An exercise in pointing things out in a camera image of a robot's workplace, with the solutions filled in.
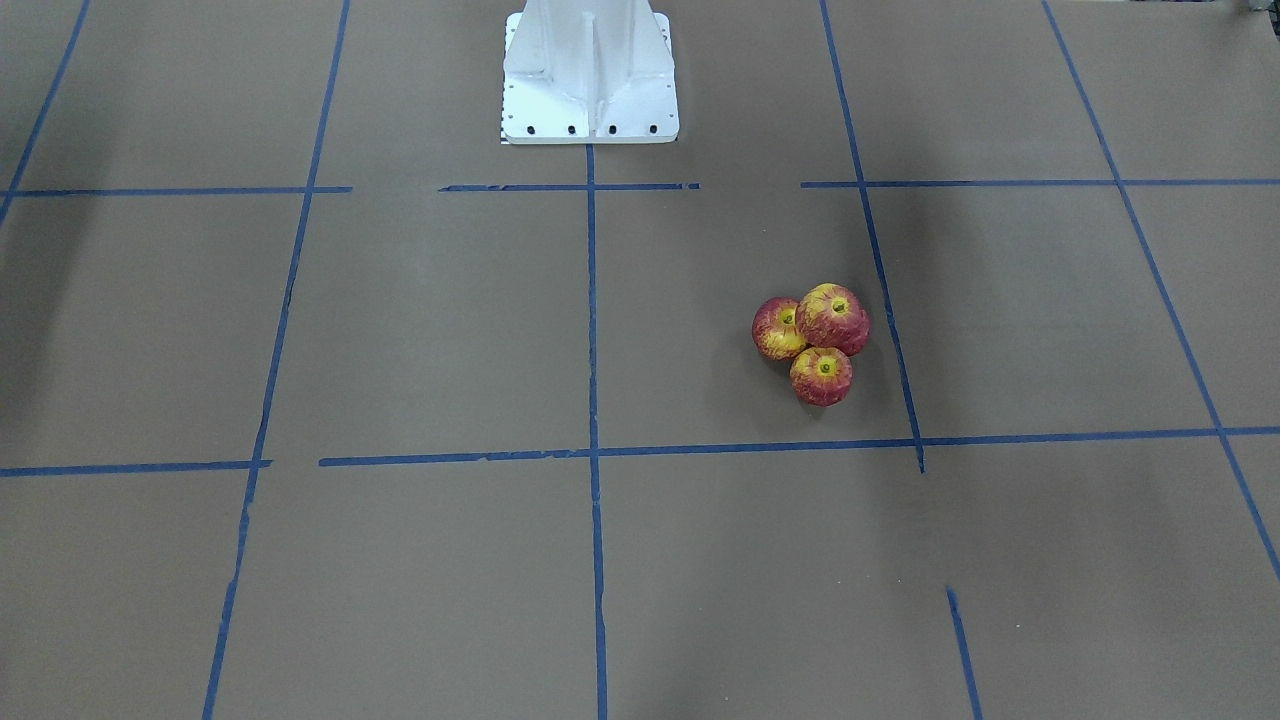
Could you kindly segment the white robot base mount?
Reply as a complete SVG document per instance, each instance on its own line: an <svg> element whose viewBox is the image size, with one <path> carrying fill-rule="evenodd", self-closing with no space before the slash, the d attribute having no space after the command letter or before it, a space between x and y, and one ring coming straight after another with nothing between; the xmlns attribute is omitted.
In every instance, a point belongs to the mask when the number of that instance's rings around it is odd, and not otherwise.
<svg viewBox="0 0 1280 720"><path fill-rule="evenodd" d="M500 140L672 143L669 18L649 1L527 1L506 18Z"/></svg>

